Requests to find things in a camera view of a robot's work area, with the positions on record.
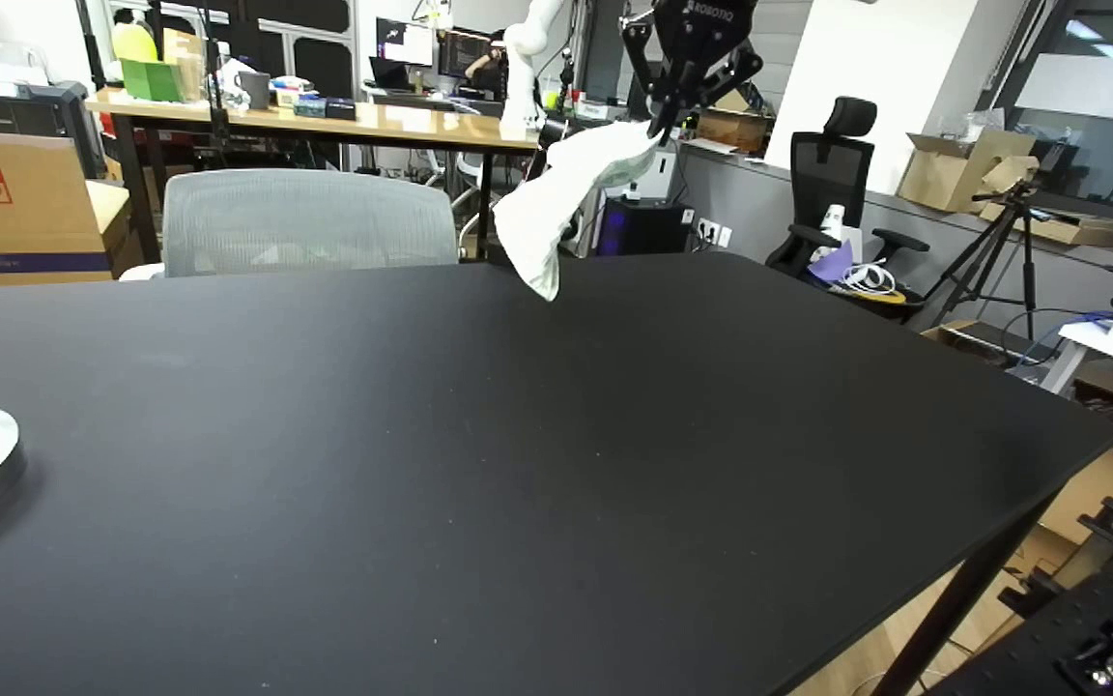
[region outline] office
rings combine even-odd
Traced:
[[[60,12],[0,12],[0,38],[77,29],[77,12]],[[368,73],[376,22],[363,3],[349,16],[341,30],[357,37]],[[475,29],[521,16],[518,3]],[[752,12],[752,29],[764,21],[780,22],[780,3]],[[938,12],[815,0],[783,91],[762,78],[773,144],[824,129],[836,97],[877,106],[867,227],[927,244],[925,262],[895,251],[891,270],[913,270],[913,285],[938,280],[985,220],[891,198],[907,132],[956,132],[996,71],[977,56],[1006,56],[1019,22],[985,0]],[[80,78],[80,44],[47,46],[47,61]],[[136,101],[89,106],[112,114],[120,135],[138,129],[144,154],[159,122],[210,135],[206,109],[180,122]],[[439,162],[473,146],[492,186],[534,151],[502,132],[505,114],[394,122],[385,109],[359,101],[350,122],[324,117],[296,154],[421,144]],[[230,117],[230,135],[277,132],[274,114]],[[0,414],[19,425],[14,465],[0,468],[10,481],[0,489],[10,490],[0,494],[0,693],[22,676],[40,693],[130,693],[123,676],[156,693],[791,693],[961,556],[977,552],[961,587],[992,581],[1015,529],[1113,444],[1113,425],[762,269],[791,226],[783,151],[758,162],[684,146],[673,193],[731,227],[731,257],[559,257],[558,302],[492,262],[456,262],[463,220],[452,213],[431,244],[421,217],[447,209],[439,186],[404,186],[402,200],[394,180],[333,184],[327,169],[216,169],[239,200],[274,193],[283,176],[306,180],[290,205],[251,217],[210,205],[219,184],[168,191],[165,274],[286,262],[292,249],[251,239],[239,257],[168,269],[225,217],[296,236],[292,217],[327,198],[394,198],[335,220],[372,217],[390,234],[368,249],[413,227],[402,269],[425,270],[394,270],[402,251],[385,251],[372,262],[390,270],[363,274],[0,291]],[[466,236],[492,234],[496,209],[473,213]],[[996,239],[1019,269],[1019,239]],[[1038,244],[1037,334],[1059,338],[1055,309],[1100,309],[1113,300],[1100,269],[1113,251]],[[1019,293],[1012,274],[992,274],[988,293]],[[952,318],[977,309],[1012,323],[1023,306],[961,302]],[[1077,481],[1077,508],[1055,508],[1059,525],[1038,534],[1077,547],[1066,517],[1093,516],[1100,494],[1113,485]],[[900,646],[838,693],[872,689]],[[907,653],[882,693],[927,676],[925,658]]]

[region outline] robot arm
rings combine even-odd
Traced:
[[[547,46],[547,29],[563,0],[530,0],[521,22],[505,29],[505,60],[511,60],[511,84],[505,84],[505,132],[534,132],[541,126],[541,109],[534,106],[534,61]]]
[[[648,97],[648,135],[673,135],[707,106],[762,71],[751,46],[758,0],[654,0],[645,16],[622,22],[630,68]],[[662,38],[666,61],[654,73],[645,44]]]
[[[505,30],[511,97],[505,132],[534,132],[541,109],[534,106],[534,60],[547,44],[547,29],[563,0],[534,0],[527,21]],[[648,97],[648,135],[673,135],[695,122],[710,101],[751,83],[762,60],[751,46],[758,0],[654,0],[645,16],[622,22],[626,56]],[[648,37],[662,38],[662,73],[645,61]]]

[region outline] white wall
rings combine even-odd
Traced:
[[[795,61],[795,46],[800,46],[807,16],[811,16],[811,0],[764,0],[752,7],[751,44],[764,61],[752,84],[773,109],[783,106],[783,91],[791,78],[791,61]]]
[[[72,0],[0,0],[0,44],[36,46],[53,83],[89,83]]]
[[[497,30],[505,22],[518,22],[527,16],[530,0],[456,0],[456,22],[458,29],[482,29],[482,30]],[[563,29],[568,29],[568,7],[558,16],[554,22],[554,38],[545,60],[559,46]],[[357,38],[359,46],[359,78],[368,73],[368,56],[376,46],[376,16],[385,21],[408,21],[413,0],[359,0],[357,3]],[[58,83],[89,83],[89,61],[86,61],[86,44],[80,44],[80,21],[72,0],[0,0],[0,44],[19,44],[19,46],[36,46],[47,68],[50,78]]]
[[[977,0],[925,132],[958,135],[967,129],[967,114],[977,109],[981,91],[1001,78],[1023,12],[1023,0]]]
[[[768,162],[787,169],[791,132],[818,132],[836,97],[877,106],[868,191],[891,193],[967,38],[977,0],[815,0]]]

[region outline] table leg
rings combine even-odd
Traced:
[[[479,244],[475,244],[475,260],[488,260],[488,239],[492,239],[492,151],[482,151]]]
[[[445,191],[447,200],[456,200],[456,198],[458,198],[456,154],[452,154],[452,151],[435,151],[435,162],[439,162],[439,169],[445,169],[439,191]]]
[[[1081,345],[1070,345],[1061,341],[1061,352],[1059,361],[1052,364],[1046,381],[1043,381],[1043,392],[1052,395],[1066,395],[1075,370],[1084,364],[1084,350]]]
[[[1010,556],[1029,538],[1029,529],[1038,523],[1046,504],[1052,498],[1043,498],[1015,525],[1001,529],[985,548],[977,548],[970,560],[961,560],[961,569],[952,575],[938,604],[927,611],[927,619],[917,627],[917,636],[895,653],[890,672],[877,682],[872,696],[905,696],[927,672],[935,653],[948,646],[948,640],[958,631],[958,622],[977,608],[981,593],[1010,566]]]
[[[144,184],[144,167],[138,167],[138,151],[136,151],[136,122],[130,117],[117,117],[117,141],[120,141],[123,186],[130,193],[130,227],[138,239],[138,257],[144,257],[144,262],[159,262],[162,260],[159,220],[156,220],[156,205],[145,200],[145,184]]]
[[[144,132],[144,151],[145,151],[145,169],[156,180],[156,198],[159,205],[165,205],[165,159],[162,159],[162,141],[159,141],[159,129],[145,129]]]

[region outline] black table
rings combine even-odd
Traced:
[[[778,693],[1113,440],[710,257],[0,291],[0,408],[31,696]]]

